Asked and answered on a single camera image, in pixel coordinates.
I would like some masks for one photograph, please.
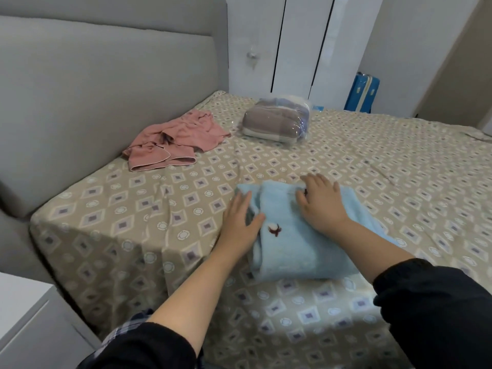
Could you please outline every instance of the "shirt sleeve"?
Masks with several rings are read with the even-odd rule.
[[[492,296],[461,270],[411,259],[374,280],[374,304],[417,369],[492,363]]]
[[[144,322],[114,339],[90,369],[194,369],[195,351],[178,333]]]

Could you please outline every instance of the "nightstand drawer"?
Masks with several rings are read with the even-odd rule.
[[[47,301],[0,351],[0,368],[73,369],[94,349]]]

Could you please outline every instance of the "light blue garment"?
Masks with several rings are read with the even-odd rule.
[[[240,184],[238,189],[243,193],[253,193],[248,220],[260,211],[267,217],[248,255],[256,281],[341,279],[359,273],[338,245],[318,233],[301,217],[295,191],[304,190],[304,186],[267,180],[261,186]],[[353,221],[396,244],[359,202],[353,189],[341,186],[341,196],[345,210]]]

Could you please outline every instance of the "upholstered headboard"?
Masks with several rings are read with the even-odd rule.
[[[2,207],[28,218],[145,126],[227,90],[227,51],[225,0],[0,0]],[[18,245],[4,237],[0,271]]]

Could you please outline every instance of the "plaid fabric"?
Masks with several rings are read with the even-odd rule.
[[[126,334],[136,328],[138,328],[141,324],[143,324],[145,321],[148,320],[150,316],[154,313],[153,310],[147,309],[142,312],[139,312],[135,315],[133,315],[126,323],[121,325],[120,327],[114,329],[107,337],[102,341],[101,348],[99,348],[97,351],[94,353],[91,353],[88,357],[86,357],[78,366],[77,369],[86,369],[89,368],[92,361],[97,358],[101,354],[102,351],[108,346],[109,343],[114,341],[114,339],[117,336]],[[204,369],[204,362],[203,362],[203,349],[200,350],[200,353],[198,354],[198,358],[196,361],[196,369]]]

